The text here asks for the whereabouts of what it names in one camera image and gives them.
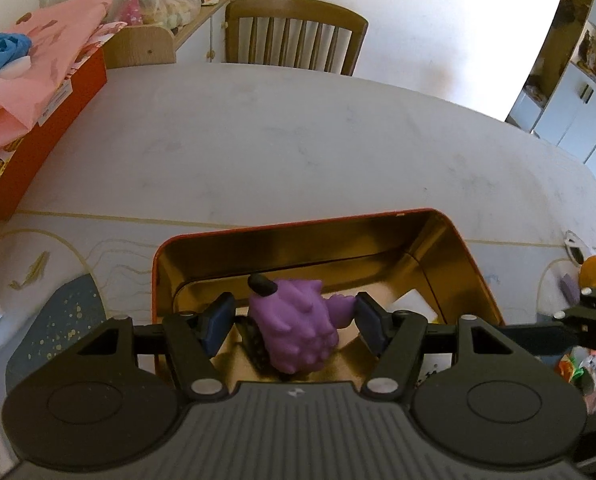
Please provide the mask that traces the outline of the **dark purple block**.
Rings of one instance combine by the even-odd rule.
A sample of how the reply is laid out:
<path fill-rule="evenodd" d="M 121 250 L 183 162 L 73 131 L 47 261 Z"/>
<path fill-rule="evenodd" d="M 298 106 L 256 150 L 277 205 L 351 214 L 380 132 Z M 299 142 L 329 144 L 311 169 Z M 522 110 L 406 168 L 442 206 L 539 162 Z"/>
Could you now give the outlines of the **dark purple block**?
<path fill-rule="evenodd" d="M 560 291 L 570 306 L 578 304 L 580 288 L 578 282 L 570 274 L 564 274 L 560 278 Z"/>

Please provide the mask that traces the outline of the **red snack packet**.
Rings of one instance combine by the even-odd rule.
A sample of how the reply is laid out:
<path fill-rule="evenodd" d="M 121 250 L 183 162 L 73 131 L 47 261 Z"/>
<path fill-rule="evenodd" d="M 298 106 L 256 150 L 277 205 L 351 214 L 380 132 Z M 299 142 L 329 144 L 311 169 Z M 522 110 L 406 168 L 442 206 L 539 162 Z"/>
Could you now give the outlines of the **red snack packet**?
<path fill-rule="evenodd" d="M 594 379 L 590 372 L 590 358 L 576 360 L 570 354 L 565 354 L 556 363 L 554 370 L 557 375 L 565 379 L 571 385 L 594 385 Z"/>

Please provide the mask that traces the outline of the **purple spiky toy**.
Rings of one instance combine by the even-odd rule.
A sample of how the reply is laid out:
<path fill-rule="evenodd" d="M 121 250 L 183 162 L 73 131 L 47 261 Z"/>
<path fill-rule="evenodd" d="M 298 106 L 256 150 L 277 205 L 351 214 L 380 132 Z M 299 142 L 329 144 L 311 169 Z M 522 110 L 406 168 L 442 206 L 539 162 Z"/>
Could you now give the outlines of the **purple spiky toy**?
<path fill-rule="evenodd" d="M 320 280 L 275 280 L 252 274 L 248 316 L 260 330 L 270 364 L 285 375 L 320 370 L 353 321 L 354 298 L 322 295 Z"/>

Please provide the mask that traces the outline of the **white sunglasses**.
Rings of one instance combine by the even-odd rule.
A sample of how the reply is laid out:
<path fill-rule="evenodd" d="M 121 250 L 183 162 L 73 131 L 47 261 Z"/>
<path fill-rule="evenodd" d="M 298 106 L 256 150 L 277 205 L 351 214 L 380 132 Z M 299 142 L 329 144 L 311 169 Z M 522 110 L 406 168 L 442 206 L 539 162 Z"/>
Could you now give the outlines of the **white sunglasses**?
<path fill-rule="evenodd" d="M 571 230 L 565 232 L 564 246 L 569 259 L 575 266 L 582 266 L 586 259 L 596 255 L 596 251 Z"/>

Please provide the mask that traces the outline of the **round placemat left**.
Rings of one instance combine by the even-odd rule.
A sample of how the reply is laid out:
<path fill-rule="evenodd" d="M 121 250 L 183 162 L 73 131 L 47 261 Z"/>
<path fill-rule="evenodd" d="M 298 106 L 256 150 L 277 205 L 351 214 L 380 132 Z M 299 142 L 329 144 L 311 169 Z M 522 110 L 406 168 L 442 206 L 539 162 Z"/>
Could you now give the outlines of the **round placemat left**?
<path fill-rule="evenodd" d="M 1 477 L 16 463 L 2 427 L 5 398 L 106 313 L 82 255 L 62 238 L 35 230 L 0 235 L 0 311 Z"/>

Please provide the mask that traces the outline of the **red cardboard box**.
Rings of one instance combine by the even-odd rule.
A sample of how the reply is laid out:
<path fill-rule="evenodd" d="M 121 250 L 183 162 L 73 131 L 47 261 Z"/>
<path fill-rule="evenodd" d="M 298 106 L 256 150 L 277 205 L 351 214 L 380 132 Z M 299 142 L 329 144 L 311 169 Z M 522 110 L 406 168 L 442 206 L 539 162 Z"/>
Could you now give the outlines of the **red cardboard box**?
<path fill-rule="evenodd" d="M 21 139 L 0 175 L 0 220 L 9 219 L 32 180 L 67 129 L 107 82 L 102 49 L 95 50 L 65 81 L 66 96 L 51 113 Z"/>

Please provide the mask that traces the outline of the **wooden side shelf cabinet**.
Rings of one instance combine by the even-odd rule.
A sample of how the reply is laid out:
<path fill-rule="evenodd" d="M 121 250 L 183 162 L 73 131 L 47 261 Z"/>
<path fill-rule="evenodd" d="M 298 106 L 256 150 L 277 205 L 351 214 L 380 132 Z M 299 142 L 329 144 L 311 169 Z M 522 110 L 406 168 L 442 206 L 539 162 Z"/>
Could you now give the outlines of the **wooden side shelf cabinet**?
<path fill-rule="evenodd" d="M 176 32 L 149 24 L 127 26 L 104 44 L 108 70 L 132 66 L 192 62 L 220 62 L 224 51 L 224 11 L 230 0 L 203 6 L 194 21 Z"/>

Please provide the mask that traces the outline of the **wooden chair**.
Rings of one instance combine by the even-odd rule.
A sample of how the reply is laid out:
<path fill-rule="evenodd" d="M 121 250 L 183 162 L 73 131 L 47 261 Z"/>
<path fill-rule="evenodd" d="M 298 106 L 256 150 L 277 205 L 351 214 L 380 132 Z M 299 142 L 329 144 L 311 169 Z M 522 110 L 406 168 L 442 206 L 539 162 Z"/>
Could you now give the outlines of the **wooden chair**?
<path fill-rule="evenodd" d="M 321 0 L 234 0 L 224 21 L 228 63 L 351 76 L 368 20 Z"/>

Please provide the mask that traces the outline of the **blue cloth toy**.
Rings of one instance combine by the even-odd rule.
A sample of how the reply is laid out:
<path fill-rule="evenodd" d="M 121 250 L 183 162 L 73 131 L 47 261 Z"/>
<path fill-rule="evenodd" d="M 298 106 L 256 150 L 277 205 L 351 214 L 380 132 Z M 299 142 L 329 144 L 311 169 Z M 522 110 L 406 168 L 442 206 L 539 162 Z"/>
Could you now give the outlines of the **blue cloth toy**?
<path fill-rule="evenodd" d="M 24 34 L 0 32 L 0 69 L 10 62 L 26 56 L 31 47 L 31 39 Z"/>

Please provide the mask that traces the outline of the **white plastic bag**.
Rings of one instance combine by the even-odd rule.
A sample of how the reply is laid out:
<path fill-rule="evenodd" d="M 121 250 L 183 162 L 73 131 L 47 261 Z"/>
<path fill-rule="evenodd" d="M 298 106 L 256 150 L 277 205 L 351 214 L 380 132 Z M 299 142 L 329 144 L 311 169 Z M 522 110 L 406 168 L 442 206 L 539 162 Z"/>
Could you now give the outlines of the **white plastic bag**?
<path fill-rule="evenodd" d="M 202 0 L 112 0 L 106 20 L 175 29 L 190 24 L 201 7 Z"/>

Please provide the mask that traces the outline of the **white wall cabinet unit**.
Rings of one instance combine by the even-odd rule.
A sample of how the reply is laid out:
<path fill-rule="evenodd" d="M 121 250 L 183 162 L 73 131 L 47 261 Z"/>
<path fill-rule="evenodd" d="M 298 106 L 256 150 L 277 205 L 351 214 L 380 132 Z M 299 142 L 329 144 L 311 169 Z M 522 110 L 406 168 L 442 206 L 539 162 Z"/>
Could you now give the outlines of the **white wall cabinet unit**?
<path fill-rule="evenodd" d="M 506 121 L 571 154 L 596 179 L 596 0 L 560 0 Z"/>

